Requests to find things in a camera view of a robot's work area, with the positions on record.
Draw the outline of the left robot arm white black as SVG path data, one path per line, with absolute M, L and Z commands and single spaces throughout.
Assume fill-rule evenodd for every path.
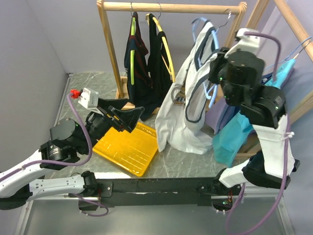
M 131 133 L 137 125 L 144 107 L 123 110 L 126 99 L 96 99 L 91 104 L 84 98 L 78 102 L 89 114 L 85 121 L 63 118 L 50 129 L 50 140 L 30 157 L 0 174 L 0 208 L 12 210 L 26 202 L 62 193 L 94 196 L 98 182 L 93 172 L 85 171 L 67 178 L 45 180 L 43 177 L 67 166 L 87 163 L 92 149 L 102 137 L 114 128 Z

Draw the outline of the white tank top navy trim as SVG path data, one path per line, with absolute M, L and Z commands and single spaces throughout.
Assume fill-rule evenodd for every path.
M 204 154 L 211 149 L 212 138 L 201 129 L 210 63 L 216 59 L 218 51 L 216 29 L 206 20 L 157 114 L 155 126 L 160 152 L 167 144 L 194 154 Z

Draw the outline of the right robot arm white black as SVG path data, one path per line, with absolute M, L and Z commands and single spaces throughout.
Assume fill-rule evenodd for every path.
M 225 102 L 238 113 L 213 138 L 216 160 L 226 164 L 214 179 L 215 192 L 227 194 L 244 183 L 286 189 L 290 174 L 300 162 L 291 152 L 290 120 L 286 97 L 279 85 L 261 84 L 264 61 L 248 51 L 220 55 L 215 78 Z M 256 133 L 261 150 L 242 164 L 232 162 L 250 133 Z

